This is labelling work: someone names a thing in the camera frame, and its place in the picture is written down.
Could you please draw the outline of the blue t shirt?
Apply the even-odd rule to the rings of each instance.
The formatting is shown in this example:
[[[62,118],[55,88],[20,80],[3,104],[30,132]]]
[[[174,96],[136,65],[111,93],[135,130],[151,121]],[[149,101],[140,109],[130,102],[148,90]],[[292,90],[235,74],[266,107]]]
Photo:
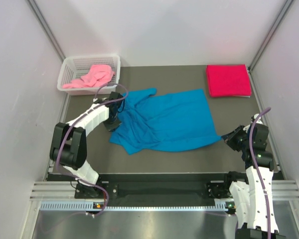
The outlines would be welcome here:
[[[182,152],[220,141],[202,89],[158,96],[155,88],[130,91],[110,142],[132,155],[143,149]]]

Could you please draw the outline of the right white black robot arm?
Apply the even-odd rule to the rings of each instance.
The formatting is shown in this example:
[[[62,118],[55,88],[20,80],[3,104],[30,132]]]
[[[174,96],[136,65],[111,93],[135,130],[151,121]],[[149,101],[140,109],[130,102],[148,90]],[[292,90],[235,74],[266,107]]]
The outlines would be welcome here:
[[[269,128],[260,120],[223,135],[224,142],[242,153],[246,171],[230,171],[222,183],[207,183],[210,198],[231,197],[228,214],[237,216],[237,239],[283,239],[275,219],[272,196],[273,155],[266,150]]]

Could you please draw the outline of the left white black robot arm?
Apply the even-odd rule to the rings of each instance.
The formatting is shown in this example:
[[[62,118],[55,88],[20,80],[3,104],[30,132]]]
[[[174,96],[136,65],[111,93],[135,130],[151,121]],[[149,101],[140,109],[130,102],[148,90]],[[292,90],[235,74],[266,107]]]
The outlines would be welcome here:
[[[76,119],[67,123],[59,122],[53,132],[49,157],[68,172],[65,175],[78,183],[76,190],[88,197],[107,197],[100,179],[87,161],[87,136],[100,124],[114,132],[121,124],[118,114],[125,103],[125,97],[111,92],[108,98],[95,98],[92,105]]]

